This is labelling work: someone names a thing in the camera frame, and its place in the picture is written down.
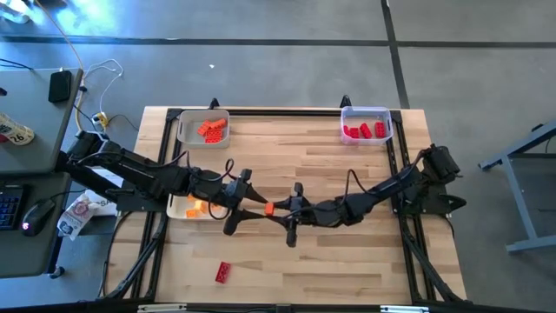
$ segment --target clear plastic container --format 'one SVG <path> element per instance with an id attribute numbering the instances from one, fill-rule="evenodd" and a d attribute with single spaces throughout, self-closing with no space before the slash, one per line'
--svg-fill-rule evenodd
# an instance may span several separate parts
<path id="1" fill-rule="evenodd" d="M 377 138 L 374 131 L 374 124 L 383 122 L 386 136 Z M 349 128 L 356 127 L 359 129 L 362 123 L 366 123 L 371 130 L 371 138 L 366 139 L 360 132 L 360 138 L 352 138 L 344 133 L 344 125 Z M 344 144 L 383 144 L 392 137 L 394 131 L 392 129 L 392 117 L 390 110 L 384 107 L 352 107 L 347 106 L 341 109 L 340 136 Z"/>
<path id="2" fill-rule="evenodd" d="M 216 204 L 210 205 L 210 211 L 217 218 L 226 216 L 227 210 Z M 192 196 L 170 196 L 166 214 L 179 220 L 214 220 L 209 214 L 209 204 Z"/>
<path id="3" fill-rule="evenodd" d="M 206 120 L 217 121 L 226 119 L 226 127 L 222 130 L 219 143 L 205 143 L 205 137 L 197 130 Z M 177 139 L 183 143 L 184 149 L 223 149 L 229 146 L 229 113 L 226 110 L 185 110 L 180 115 Z"/>

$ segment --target desk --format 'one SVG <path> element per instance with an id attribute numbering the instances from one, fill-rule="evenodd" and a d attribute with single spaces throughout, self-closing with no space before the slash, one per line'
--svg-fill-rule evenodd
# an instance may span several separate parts
<path id="1" fill-rule="evenodd" d="M 136 153 L 157 159 L 166 112 L 167 107 L 145 108 Z M 431 142 L 425 114 L 403 110 L 402 116 L 413 159 Z M 312 202 L 341 195 L 349 168 L 368 187 L 390 177 L 386 146 L 343 145 L 338 117 L 231 117 L 230 121 L 230 146 L 191 150 L 191 163 L 223 172 L 226 159 L 233 157 L 233 173 L 252 169 L 251 182 L 269 201 L 288 196 L 294 182 L 303 183 L 305 196 Z M 175 138 L 175 125 L 171 138 Z M 357 190 L 352 182 L 350 191 Z M 250 201 L 243 207 L 262 209 Z M 109 261 L 109 290 L 137 258 L 145 216 L 131 215 L 116 236 Z M 422 222 L 432 264 L 453 291 L 465 298 L 449 226 L 437 216 L 423 216 Z M 411 303 L 399 225 L 389 202 L 377 205 L 362 223 L 351 227 L 301 226 L 294 249 L 286 245 L 284 229 L 270 221 L 243 222 L 233 236 L 222 234 L 222 224 L 170 221 L 157 302 Z M 224 285 L 215 282 L 222 261 L 232 263 Z M 416 272 L 424 294 L 419 267 Z M 143 290 L 148 280 L 143 279 Z"/>
<path id="2" fill-rule="evenodd" d="M 50 75 L 57 70 L 7 70 L 0 72 L 0 111 L 35 132 L 29 144 L 4 143 L 0 147 L 0 175 L 43 174 L 54 170 L 63 135 L 68 127 L 82 71 L 72 70 L 68 101 L 49 102 Z"/>

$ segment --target concrete floor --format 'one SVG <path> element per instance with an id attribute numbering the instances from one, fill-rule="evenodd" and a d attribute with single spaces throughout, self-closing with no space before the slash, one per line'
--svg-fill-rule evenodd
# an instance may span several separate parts
<path id="1" fill-rule="evenodd" d="M 380 0 L 49 1 L 71 35 L 130 38 L 386 40 Z M 394 30 L 405 41 L 553 42 L 553 1 L 390 0 Z M 0 21 L 10 36 L 59 37 L 38 10 L 35 23 Z M 85 65 L 117 59 L 125 69 L 106 94 L 110 114 L 139 124 L 146 105 L 208 104 L 336 107 L 348 93 L 354 105 L 400 108 L 388 47 L 79 44 Z M 463 179 L 449 191 L 468 201 L 453 214 L 456 246 L 468 298 L 476 303 L 533 310 L 556 308 L 556 248 L 514 256 L 505 244 L 526 237 L 500 169 L 476 163 L 556 118 L 556 50 L 400 48 L 409 105 L 427 113 L 433 140 L 447 145 Z M 59 43 L 0 43 L 0 55 L 36 68 L 76 67 Z M 88 81 L 83 105 L 97 111 L 110 73 Z M 64 147 L 76 131 L 70 124 Z M 109 134 L 133 148 L 136 133 L 117 119 Z M 0 306 L 74 302 L 96 295 L 106 236 L 64 242 L 67 276 L 0 281 Z"/>

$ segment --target wooden table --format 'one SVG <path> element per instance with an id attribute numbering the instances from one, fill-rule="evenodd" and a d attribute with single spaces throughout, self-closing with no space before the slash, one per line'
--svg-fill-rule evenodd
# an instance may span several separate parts
<path id="1" fill-rule="evenodd" d="M 167 109 L 145 108 L 136 153 L 157 159 Z M 420 149 L 431 143 L 425 113 L 403 110 L 402 117 L 413 160 Z M 343 145 L 338 117 L 231 117 L 230 125 L 231 143 L 227 149 L 192 150 L 191 163 L 222 173 L 226 159 L 233 157 L 233 173 L 252 169 L 251 182 L 269 201 L 287 197 L 295 182 L 303 183 L 306 197 L 314 203 L 342 195 L 350 168 L 368 188 L 390 177 L 386 145 Z M 399 155 L 398 140 L 395 138 L 394 142 Z M 358 190 L 352 181 L 350 191 Z M 243 204 L 249 210 L 262 209 L 250 201 Z M 220 221 L 171 220 L 156 301 L 411 303 L 400 229 L 390 210 L 390 202 L 383 202 L 362 223 L 351 227 L 301 226 L 293 249 L 286 245 L 284 229 L 267 220 L 243 222 L 233 236 L 222 234 Z M 132 214 L 116 236 L 109 264 L 109 290 L 116 287 L 137 258 L 145 216 Z M 447 222 L 438 216 L 423 216 L 422 222 L 432 264 L 453 291 L 465 298 Z M 226 284 L 215 282 L 222 261 L 232 263 Z M 147 268 L 144 290 L 149 265 Z M 424 295 L 419 266 L 416 272 Z"/>

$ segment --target white cable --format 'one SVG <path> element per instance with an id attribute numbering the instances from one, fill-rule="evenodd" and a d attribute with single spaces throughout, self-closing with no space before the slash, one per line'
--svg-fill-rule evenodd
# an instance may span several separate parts
<path id="1" fill-rule="evenodd" d="M 104 99 L 104 94 L 106 93 L 106 91 L 108 91 L 108 89 L 110 88 L 110 86 L 112 85 L 112 83 L 118 79 L 119 77 L 122 77 L 123 75 L 123 67 L 115 60 L 115 59 L 108 59 L 106 61 L 100 62 L 100 63 L 95 63 L 95 64 L 91 64 L 89 66 L 89 69 L 87 70 L 87 72 L 84 74 L 83 79 L 85 79 L 90 73 L 94 72 L 95 70 L 99 70 L 99 69 L 106 69 L 109 70 L 111 72 L 117 72 L 117 69 L 111 69 L 108 66 L 104 66 L 106 63 L 109 62 L 113 62 L 115 63 L 119 68 L 120 71 L 117 73 L 117 76 L 114 77 L 110 83 L 108 84 L 108 86 L 106 86 L 106 88 L 104 89 L 103 93 L 101 94 L 101 98 L 98 104 L 98 108 L 99 108 L 99 112 L 103 112 L 103 99 Z"/>

